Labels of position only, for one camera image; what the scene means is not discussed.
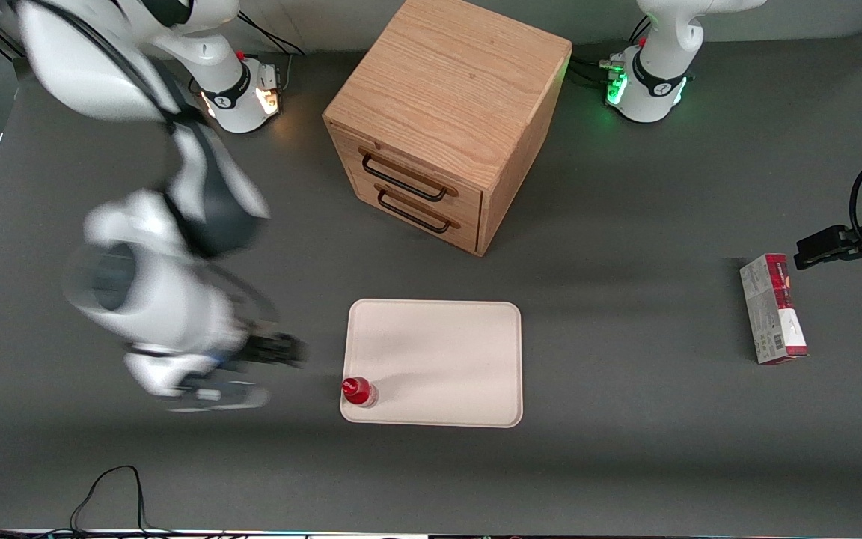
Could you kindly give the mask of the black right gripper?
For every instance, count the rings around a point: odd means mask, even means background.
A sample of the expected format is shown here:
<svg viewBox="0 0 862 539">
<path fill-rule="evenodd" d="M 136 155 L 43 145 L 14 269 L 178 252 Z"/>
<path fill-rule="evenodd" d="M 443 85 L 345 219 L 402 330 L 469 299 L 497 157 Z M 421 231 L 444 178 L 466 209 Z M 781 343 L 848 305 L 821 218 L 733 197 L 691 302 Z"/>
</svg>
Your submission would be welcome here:
<svg viewBox="0 0 862 539">
<path fill-rule="evenodd" d="M 294 335 L 259 335 L 252 352 L 250 342 L 236 351 L 213 351 L 201 357 L 202 366 L 185 373 L 177 384 L 178 412 L 243 412 L 267 404 L 266 388 L 250 381 L 247 365 L 285 365 L 302 368 L 304 344 Z"/>
</svg>

